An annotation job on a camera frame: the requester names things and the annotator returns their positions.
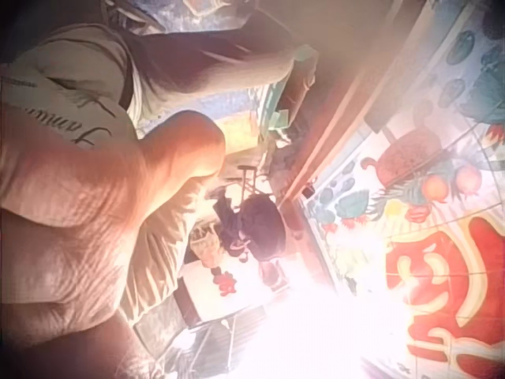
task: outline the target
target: painted tile wall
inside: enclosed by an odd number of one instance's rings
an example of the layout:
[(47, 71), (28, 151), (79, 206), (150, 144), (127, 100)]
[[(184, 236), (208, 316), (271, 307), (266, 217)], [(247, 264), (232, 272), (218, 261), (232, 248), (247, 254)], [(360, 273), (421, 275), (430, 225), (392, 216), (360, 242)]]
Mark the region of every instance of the painted tile wall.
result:
[(401, 314), (370, 337), (381, 348), (369, 358), (393, 377), (481, 378), (505, 365), (505, 43), (484, 35), (484, 12), (305, 203), (336, 276)]

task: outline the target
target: dark hair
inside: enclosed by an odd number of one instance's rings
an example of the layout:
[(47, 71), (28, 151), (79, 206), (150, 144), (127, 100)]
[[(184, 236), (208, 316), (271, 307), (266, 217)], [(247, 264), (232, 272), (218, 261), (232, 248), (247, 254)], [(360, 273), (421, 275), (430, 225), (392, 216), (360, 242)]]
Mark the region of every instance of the dark hair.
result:
[(258, 261), (268, 261), (286, 248), (286, 228), (268, 195), (245, 199), (238, 213), (242, 232), (251, 238), (249, 250)]

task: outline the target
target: hand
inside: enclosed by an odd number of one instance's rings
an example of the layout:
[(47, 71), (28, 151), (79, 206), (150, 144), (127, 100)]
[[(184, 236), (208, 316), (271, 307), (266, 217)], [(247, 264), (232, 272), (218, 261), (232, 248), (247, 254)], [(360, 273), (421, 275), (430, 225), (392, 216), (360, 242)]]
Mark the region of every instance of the hand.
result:
[(219, 171), (225, 146), (211, 120), (183, 112), (141, 141), (87, 151), (0, 105), (1, 326), (21, 348), (110, 318), (142, 222)]

